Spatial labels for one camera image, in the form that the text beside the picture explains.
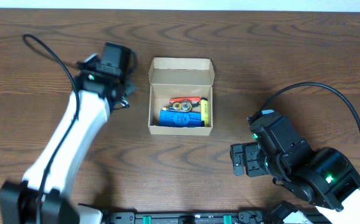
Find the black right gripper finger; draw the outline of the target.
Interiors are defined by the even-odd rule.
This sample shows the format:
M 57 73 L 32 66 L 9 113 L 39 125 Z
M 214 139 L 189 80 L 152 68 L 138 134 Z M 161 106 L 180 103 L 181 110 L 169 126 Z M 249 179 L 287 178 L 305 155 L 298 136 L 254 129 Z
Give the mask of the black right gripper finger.
M 243 157 L 233 157 L 232 163 L 233 163 L 234 175 L 235 176 L 244 175 L 245 169 L 244 169 Z
M 245 143 L 232 144 L 230 146 L 230 156 L 244 156 L 245 155 Z

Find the blue plastic block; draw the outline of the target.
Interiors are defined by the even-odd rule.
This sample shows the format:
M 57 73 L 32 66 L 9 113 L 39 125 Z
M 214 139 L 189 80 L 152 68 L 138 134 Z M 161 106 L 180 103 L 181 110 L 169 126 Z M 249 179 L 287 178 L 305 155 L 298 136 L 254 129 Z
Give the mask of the blue plastic block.
M 204 122 L 200 113 L 181 113 L 162 110 L 159 116 L 159 125 L 175 128 L 195 128 L 203 127 Z

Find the cardboard box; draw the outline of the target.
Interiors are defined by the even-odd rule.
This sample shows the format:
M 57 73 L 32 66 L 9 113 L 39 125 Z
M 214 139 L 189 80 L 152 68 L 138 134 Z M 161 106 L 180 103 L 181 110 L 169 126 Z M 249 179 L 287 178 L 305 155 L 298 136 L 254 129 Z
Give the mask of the cardboard box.
M 153 59 L 149 74 L 150 98 L 148 127 L 151 134 L 208 136 L 213 128 L 214 68 L 204 58 Z M 207 98 L 209 127 L 175 128 L 159 125 L 160 112 L 171 106 L 169 100 L 179 97 Z M 192 104 L 192 111 L 201 113 L 199 104 Z

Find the yellow highlighter pen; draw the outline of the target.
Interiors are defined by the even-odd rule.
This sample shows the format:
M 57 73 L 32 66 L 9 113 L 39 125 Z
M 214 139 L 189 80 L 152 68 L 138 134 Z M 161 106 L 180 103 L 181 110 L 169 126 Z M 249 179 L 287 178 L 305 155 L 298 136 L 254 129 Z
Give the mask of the yellow highlighter pen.
M 201 98 L 200 100 L 201 106 L 201 122 L 204 127 L 209 127 L 209 109 L 208 109 L 208 100 L 207 98 Z

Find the correction tape dispenser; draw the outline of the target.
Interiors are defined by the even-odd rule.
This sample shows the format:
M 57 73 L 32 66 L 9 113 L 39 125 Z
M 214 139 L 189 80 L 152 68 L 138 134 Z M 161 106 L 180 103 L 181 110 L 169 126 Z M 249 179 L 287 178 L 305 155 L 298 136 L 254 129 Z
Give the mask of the correction tape dispenser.
M 192 103 L 190 101 L 175 102 L 171 106 L 164 107 L 163 111 L 172 111 L 177 113 L 188 113 L 192 111 Z

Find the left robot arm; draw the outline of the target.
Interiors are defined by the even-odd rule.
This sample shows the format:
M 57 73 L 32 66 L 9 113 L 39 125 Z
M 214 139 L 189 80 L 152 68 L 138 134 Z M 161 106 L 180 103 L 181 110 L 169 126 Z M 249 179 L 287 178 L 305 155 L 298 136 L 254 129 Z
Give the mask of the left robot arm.
M 130 74 L 137 66 L 131 49 L 106 43 L 103 54 L 78 62 L 70 79 L 72 92 L 65 113 L 42 154 L 20 183 L 0 189 L 3 223 L 101 223 L 103 212 L 70 202 L 75 179 L 99 130 L 112 111 L 129 107 L 135 90 Z

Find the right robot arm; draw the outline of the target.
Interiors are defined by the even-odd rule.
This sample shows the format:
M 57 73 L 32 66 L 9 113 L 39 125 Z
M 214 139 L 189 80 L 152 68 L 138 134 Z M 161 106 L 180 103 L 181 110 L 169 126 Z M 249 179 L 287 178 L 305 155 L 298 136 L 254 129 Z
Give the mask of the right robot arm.
M 272 182 L 314 211 L 280 202 L 264 212 L 262 223 L 360 223 L 360 175 L 337 149 L 313 150 L 290 120 L 266 110 L 249 118 L 253 142 L 230 147 L 234 174 L 272 176 Z

